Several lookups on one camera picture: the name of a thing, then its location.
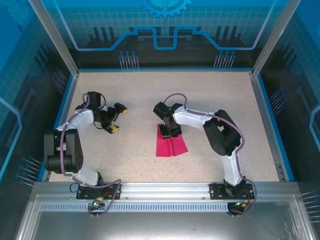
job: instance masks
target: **ventilation slot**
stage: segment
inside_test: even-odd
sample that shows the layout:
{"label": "ventilation slot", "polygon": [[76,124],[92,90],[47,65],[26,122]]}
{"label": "ventilation slot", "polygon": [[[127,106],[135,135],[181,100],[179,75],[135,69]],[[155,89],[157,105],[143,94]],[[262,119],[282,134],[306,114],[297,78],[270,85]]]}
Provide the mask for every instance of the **ventilation slot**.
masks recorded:
{"label": "ventilation slot", "polygon": [[[40,210],[42,212],[87,212],[89,202],[46,202],[42,203]],[[99,210],[94,212],[103,212],[109,203],[105,202]],[[224,202],[206,202],[206,203],[186,203],[186,202],[114,202],[109,209],[110,212],[227,212],[228,206]]]}

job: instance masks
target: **blue gear icon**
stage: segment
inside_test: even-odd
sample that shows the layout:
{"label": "blue gear icon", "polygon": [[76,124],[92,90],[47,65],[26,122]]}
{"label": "blue gear icon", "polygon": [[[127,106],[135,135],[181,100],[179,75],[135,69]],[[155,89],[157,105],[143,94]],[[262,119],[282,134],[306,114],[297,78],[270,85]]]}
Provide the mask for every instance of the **blue gear icon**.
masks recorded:
{"label": "blue gear icon", "polygon": [[168,15],[173,17],[174,14],[180,14],[181,10],[187,9],[187,4],[191,4],[191,0],[141,0],[140,2],[150,14],[164,18]]}

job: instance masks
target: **pink cloth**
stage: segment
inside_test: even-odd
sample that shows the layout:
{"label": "pink cloth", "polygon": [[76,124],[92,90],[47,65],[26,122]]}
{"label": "pink cloth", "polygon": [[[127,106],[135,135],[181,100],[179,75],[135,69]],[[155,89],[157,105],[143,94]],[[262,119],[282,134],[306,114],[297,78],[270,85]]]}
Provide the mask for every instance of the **pink cloth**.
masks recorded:
{"label": "pink cloth", "polygon": [[157,126],[156,135],[156,157],[172,157],[188,152],[188,148],[182,135],[173,138],[163,139],[160,132],[160,125]]}

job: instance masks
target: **blue line graphic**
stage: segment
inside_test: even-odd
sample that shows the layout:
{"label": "blue line graphic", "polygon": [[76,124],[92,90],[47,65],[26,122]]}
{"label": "blue line graphic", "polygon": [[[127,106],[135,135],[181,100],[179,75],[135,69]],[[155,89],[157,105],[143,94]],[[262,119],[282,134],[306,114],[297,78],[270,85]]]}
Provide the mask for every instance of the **blue line graphic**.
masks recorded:
{"label": "blue line graphic", "polygon": [[0,182],[1,182],[1,179],[5,173],[5,170],[7,168],[7,165],[9,163],[9,160],[10,160],[10,157],[15,149],[15,146],[17,144],[17,141],[18,141],[18,138],[19,138],[19,135],[21,133],[21,130],[22,130],[22,122],[21,122],[21,117],[20,117],[20,113],[18,112],[18,110],[11,106],[9,103],[7,103],[2,97],[0,97],[0,103],[4,104],[11,112],[13,112],[15,115],[16,115],[16,119],[18,121],[18,125],[19,125],[19,128],[18,130],[16,131],[16,134],[14,136],[14,139],[12,141],[12,144],[11,144],[11,147],[5,157],[5,160],[4,160],[4,163],[1,167],[1,170],[0,170]]}
{"label": "blue line graphic", "polygon": [[318,147],[318,150],[320,151],[320,142],[319,142],[319,138],[316,134],[316,131],[314,129],[314,122],[315,122],[315,115],[317,112],[320,111],[320,104],[318,106],[316,106],[312,111],[311,111],[311,116],[310,116],[310,122],[309,122],[309,129],[310,132],[313,136],[313,139],[315,141],[316,146]]}
{"label": "blue line graphic", "polygon": [[102,47],[102,48],[79,48],[69,27],[68,27],[68,24],[60,10],[60,8],[58,7],[58,4],[57,2],[54,0],[54,4],[55,4],[55,7],[59,13],[59,16],[63,22],[63,25],[66,29],[66,31],[68,32],[68,35],[75,47],[75,49],[77,49],[78,51],[82,51],[82,52],[90,52],[90,51],[99,51],[99,52],[104,52],[104,51],[113,51],[127,36],[134,36],[134,35],[138,35],[138,31],[139,30],[151,30],[152,31],[152,36],[153,36],[153,46],[156,50],[174,50],[176,49],[177,47],[177,41],[178,41],[178,31],[179,30],[192,30],[192,34],[193,35],[203,35],[213,46],[216,47],[217,50],[253,50],[255,49],[255,47],[257,46],[258,44],[258,41],[267,25],[267,22],[271,16],[271,13],[276,5],[278,0],[274,0],[262,26],[261,26],[261,29],[254,41],[254,44],[252,47],[221,47],[219,46],[210,36],[209,34],[206,32],[206,31],[197,31],[197,26],[192,26],[192,25],[189,25],[189,26],[177,26],[175,29],[174,29],[174,32],[173,32],[173,46],[158,46],[158,43],[157,43],[157,32],[156,32],[156,29],[153,27],[153,26],[134,26],[133,27],[133,31],[129,31],[129,32],[125,32],[113,45],[112,47]]}

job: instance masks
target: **gear logo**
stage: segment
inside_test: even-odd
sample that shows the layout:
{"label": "gear logo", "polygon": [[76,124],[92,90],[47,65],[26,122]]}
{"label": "gear logo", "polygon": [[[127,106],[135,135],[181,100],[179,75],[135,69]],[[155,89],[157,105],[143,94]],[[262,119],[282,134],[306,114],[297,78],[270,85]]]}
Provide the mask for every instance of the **gear logo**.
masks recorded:
{"label": "gear logo", "polygon": [[29,16],[28,0],[0,0],[0,7],[6,7],[13,19],[18,22],[18,29],[23,30],[23,23]]}
{"label": "gear logo", "polygon": [[191,0],[141,0],[141,4],[150,14],[166,18],[168,15],[173,17],[175,14],[180,14],[181,10],[186,10]]}

